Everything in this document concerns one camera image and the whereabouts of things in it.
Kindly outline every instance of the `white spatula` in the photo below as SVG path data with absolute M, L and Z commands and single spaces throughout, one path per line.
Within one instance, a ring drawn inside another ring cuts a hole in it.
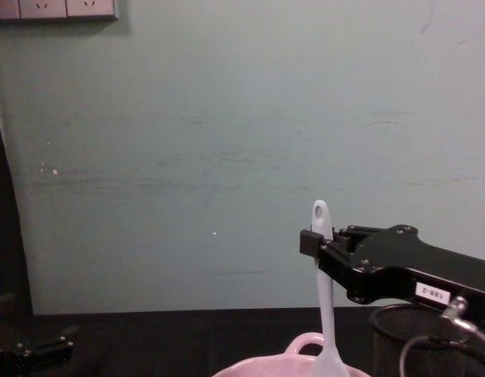
M 333 240 L 334 238 L 330 212 L 328 206 L 322 200 L 316 200 L 312 208 L 312 231 L 322 234 L 325 240 Z M 347 368 L 335 345 L 334 282 L 319 269 L 318 260 L 315 261 L 315 269 L 318 280 L 324 347 L 315 360 L 312 377 L 349 377 Z

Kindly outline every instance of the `mesh trash can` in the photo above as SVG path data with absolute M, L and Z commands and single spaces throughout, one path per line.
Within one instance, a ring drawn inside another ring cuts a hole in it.
M 485 346 L 439 318 L 441 312 L 414 305 L 393 305 L 370 316 L 374 329 L 374 377 L 399 377 L 405 344 L 418 336 L 450 340 L 417 344 L 408 353 L 407 377 L 485 377 Z

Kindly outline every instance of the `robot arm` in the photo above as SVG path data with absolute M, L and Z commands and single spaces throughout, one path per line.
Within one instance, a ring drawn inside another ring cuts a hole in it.
M 302 230 L 300 252 L 318 258 L 353 302 L 399 298 L 444 311 L 462 297 L 462 317 L 485 328 L 485 261 L 428 245 L 412 226 L 351 225 L 334 231 L 333 240 Z

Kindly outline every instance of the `light blue wall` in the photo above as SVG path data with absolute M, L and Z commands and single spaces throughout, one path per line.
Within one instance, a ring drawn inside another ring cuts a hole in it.
M 485 258 L 485 2 L 123 5 L 0 27 L 36 313 L 316 306 L 318 198 Z

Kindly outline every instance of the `pink bowl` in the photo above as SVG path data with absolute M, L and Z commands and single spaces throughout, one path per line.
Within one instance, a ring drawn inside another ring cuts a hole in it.
M 300 355 L 307 344 L 324 344 L 323 335 L 309 332 L 295 338 L 285 353 L 254 357 L 218 372 L 214 377 L 309 377 L 315 356 Z M 365 372 L 347 366 L 351 377 L 369 377 Z

